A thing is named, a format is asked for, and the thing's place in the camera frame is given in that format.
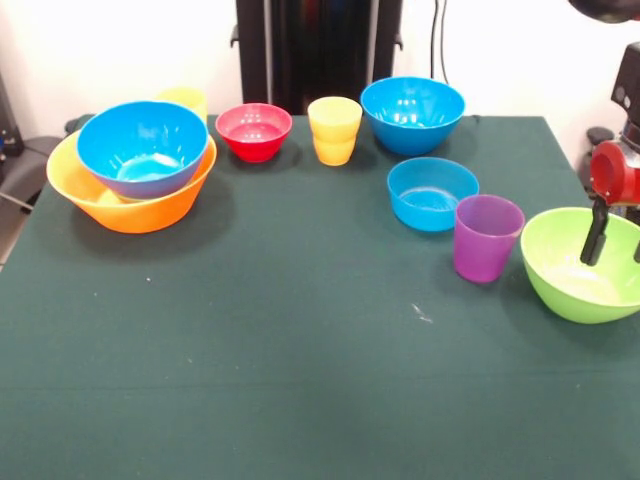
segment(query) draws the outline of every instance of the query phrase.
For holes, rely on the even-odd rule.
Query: orange bowl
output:
[[[165,197],[128,203],[82,165],[76,153],[78,135],[67,137],[51,153],[49,183],[100,225],[120,233],[155,232],[180,221],[195,202],[217,156],[216,144],[209,136],[204,158],[186,186]]]

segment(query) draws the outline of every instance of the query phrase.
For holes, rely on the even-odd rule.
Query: green bowl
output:
[[[640,311],[640,264],[633,254],[640,227],[609,215],[607,241],[594,267],[580,261],[591,226],[588,208],[557,208],[533,217],[520,238],[534,290],[557,315],[572,322],[603,323]]]

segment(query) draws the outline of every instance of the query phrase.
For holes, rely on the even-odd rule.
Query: yellow cup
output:
[[[193,110],[205,124],[207,123],[207,96],[202,90],[193,87],[174,87],[161,92],[155,99],[187,107]]]
[[[313,146],[325,165],[337,167],[351,158],[362,120],[362,107],[345,97],[323,97],[307,109]]]

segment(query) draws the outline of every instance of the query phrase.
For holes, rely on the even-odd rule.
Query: red bowl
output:
[[[266,162],[280,150],[293,119],[285,110],[266,103],[245,103],[216,119],[216,130],[245,162]]]

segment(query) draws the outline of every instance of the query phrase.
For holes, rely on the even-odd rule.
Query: purple cup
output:
[[[496,195],[472,195],[458,203],[453,265],[473,283],[497,280],[525,224],[522,210]]]

